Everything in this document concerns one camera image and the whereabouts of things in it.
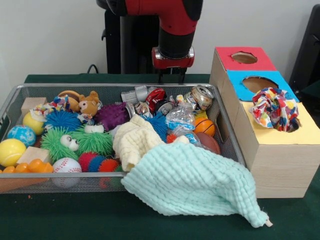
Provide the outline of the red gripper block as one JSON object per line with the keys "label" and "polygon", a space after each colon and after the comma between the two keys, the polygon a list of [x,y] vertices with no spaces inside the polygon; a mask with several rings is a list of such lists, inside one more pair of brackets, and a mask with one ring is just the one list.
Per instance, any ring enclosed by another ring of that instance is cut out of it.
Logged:
{"label": "red gripper block", "polygon": [[168,68],[180,68],[179,69],[179,77],[178,83],[184,83],[186,68],[189,68],[193,65],[195,60],[195,51],[194,48],[191,47],[189,49],[189,53],[186,57],[180,59],[168,58],[162,55],[159,51],[158,47],[153,47],[151,51],[152,56],[152,64],[155,69],[160,69],[158,71],[158,83],[163,83],[163,75],[164,70]]}

